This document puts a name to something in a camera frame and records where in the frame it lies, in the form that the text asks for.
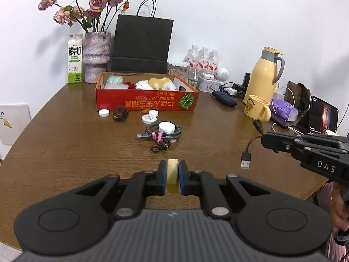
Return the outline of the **person's right hand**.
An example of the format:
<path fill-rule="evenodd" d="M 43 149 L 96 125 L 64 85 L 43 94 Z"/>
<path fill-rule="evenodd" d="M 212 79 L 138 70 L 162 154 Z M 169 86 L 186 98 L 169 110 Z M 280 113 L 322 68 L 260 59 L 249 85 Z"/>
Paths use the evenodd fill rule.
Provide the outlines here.
<path fill-rule="evenodd" d="M 332 230 L 336 233 L 339 230 L 348 230 L 348 206 L 341 196 L 341 185 L 333 182 L 331 191 L 331 203 L 329 205 Z"/>

